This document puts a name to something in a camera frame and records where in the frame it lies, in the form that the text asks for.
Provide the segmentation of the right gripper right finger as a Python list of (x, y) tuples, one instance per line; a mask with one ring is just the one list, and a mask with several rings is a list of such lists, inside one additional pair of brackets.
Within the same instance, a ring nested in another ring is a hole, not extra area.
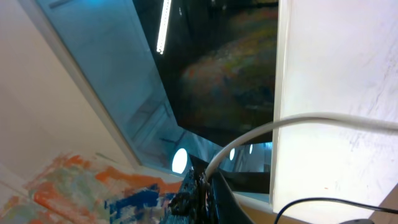
[(189, 155), (197, 189), (195, 196), (198, 205), (195, 209), (196, 223), (253, 224), (253, 220), (241, 208), (228, 185), (228, 173), (217, 169), (207, 179), (207, 162)]

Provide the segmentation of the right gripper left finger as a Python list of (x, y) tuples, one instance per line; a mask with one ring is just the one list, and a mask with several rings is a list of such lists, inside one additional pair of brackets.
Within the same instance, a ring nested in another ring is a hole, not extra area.
[(208, 221), (206, 190), (200, 176), (189, 170), (179, 191), (167, 205), (160, 224), (202, 224)]

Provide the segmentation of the colourful painting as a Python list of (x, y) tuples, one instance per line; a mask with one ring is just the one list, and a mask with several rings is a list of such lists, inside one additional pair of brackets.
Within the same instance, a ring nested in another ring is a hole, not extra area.
[(182, 180), (64, 154), (30, 180), (1, 168), (1, 223), (159, 223)]

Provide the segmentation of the dark monitor screen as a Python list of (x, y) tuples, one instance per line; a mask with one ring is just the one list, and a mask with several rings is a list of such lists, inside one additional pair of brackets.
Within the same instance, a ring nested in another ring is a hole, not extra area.
[(278, 1), (133, 3), (180, 127), (225, 146), (273, 120)]

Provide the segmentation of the white board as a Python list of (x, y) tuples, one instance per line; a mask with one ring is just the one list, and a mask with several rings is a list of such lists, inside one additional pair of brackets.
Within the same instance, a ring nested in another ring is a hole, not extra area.
[[(397, 121), (397, 1), (279, 3), (275, 118)], [(274, 133), (274, 212), (310, 223), (367, 218), (397, 185), (397, 136), (304, 123)]]

